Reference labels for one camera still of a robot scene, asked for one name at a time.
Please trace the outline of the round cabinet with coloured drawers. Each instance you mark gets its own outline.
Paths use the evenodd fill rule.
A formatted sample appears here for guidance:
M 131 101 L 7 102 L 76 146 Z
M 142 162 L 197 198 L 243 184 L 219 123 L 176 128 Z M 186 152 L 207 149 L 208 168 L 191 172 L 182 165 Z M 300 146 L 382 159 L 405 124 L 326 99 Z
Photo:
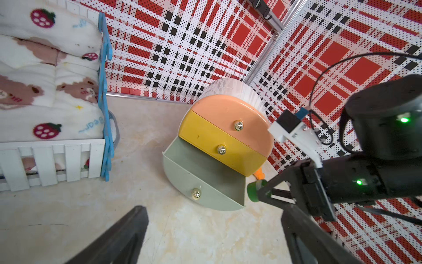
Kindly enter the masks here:
M 184 115 L 163 153 L 171 184 L 218 211 L 245 205 L 246 178 L 263 167 L 274 146 L 259 95 L 232 78 L 216 80 Z

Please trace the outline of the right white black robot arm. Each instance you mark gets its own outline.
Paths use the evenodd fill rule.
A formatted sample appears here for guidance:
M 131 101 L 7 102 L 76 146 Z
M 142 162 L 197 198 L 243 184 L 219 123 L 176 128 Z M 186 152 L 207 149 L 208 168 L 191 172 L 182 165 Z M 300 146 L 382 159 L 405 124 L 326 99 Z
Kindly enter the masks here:
M 298 115 L 283 112 L 269 133 L 276 140 L 290 140 L 308 158 L 271 180 L 250 183 L 249 199 L 281 209 L 295 205 L 308 215 L 334 222 L 337 203 L 364 205 L 421 196 L 422 77 L 413 74 L 353 94 L 342 111 L 340 136 L 348 122 L 361 151 L 322 160 L 316 136 Z

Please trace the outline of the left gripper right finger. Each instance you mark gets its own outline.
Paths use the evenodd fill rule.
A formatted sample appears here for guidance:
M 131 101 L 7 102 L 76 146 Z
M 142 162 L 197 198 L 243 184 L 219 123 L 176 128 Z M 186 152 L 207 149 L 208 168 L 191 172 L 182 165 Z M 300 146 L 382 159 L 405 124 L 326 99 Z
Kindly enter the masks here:
M 283 209 L 281 224 L 293 264 L 360 264 L 295 205 Z

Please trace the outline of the green paint can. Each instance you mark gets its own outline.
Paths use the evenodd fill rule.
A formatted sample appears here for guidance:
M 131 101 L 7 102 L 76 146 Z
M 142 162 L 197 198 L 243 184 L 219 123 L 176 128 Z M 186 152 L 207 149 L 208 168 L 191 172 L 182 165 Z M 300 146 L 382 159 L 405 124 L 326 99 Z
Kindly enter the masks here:
M 259 202 L 258 190 L 264 187 L 268 182 L 265 179 L 251 182 L 247 185 L 247 195 L 252 202 Z

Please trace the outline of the blue white toy crib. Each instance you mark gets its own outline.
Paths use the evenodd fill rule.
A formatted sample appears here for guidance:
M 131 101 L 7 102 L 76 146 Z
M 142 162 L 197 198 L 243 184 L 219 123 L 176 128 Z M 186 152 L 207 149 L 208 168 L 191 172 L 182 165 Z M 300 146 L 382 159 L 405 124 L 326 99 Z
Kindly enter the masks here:
M 113 50 L 105 14 L 73 1 L 49 2 L 96 23 L 102 34 L 98 105 L 105 120 L 103 136 L 100 139 L 1 142 L 2 191 L 21 191 L 39 185 L 46 187 L 82 178 L 108 179 L 119 140 L 118 126 L 106 98 L 105 66 L 112 59 Z

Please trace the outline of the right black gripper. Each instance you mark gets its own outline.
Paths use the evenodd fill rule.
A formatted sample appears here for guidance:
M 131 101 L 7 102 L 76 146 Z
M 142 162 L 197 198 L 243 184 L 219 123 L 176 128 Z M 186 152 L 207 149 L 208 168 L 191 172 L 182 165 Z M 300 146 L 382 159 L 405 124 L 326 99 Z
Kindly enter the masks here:
M 288 167 L 269 181 L 257 180 L 256 201 L 263 201 L 282 210 L 288 206 L 297 206 L 301 210 L 306 207 L 311 216 L 321 217 L 326 222 L 335 222 L 335 208 L 323 186 L 320 172 L 321 169 L 316 168 L 309 159 L 300 166 Z

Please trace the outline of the bear print bedding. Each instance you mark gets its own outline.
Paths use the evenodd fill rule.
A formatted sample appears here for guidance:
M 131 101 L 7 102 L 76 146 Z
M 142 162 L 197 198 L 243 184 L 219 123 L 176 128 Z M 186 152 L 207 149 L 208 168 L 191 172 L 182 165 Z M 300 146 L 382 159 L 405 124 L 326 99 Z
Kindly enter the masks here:
M 49 1 L 1 2 L 1 142 L 100 139 L 102 34 Z

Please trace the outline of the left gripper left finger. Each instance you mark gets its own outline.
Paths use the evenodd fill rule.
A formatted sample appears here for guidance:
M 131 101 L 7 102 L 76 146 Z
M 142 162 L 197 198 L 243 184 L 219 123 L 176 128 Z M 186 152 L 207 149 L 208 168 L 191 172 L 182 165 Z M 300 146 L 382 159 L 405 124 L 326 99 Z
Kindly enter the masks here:
M 147 209 L 135 206 L 69 264 L 136 264 L 149 220 Z

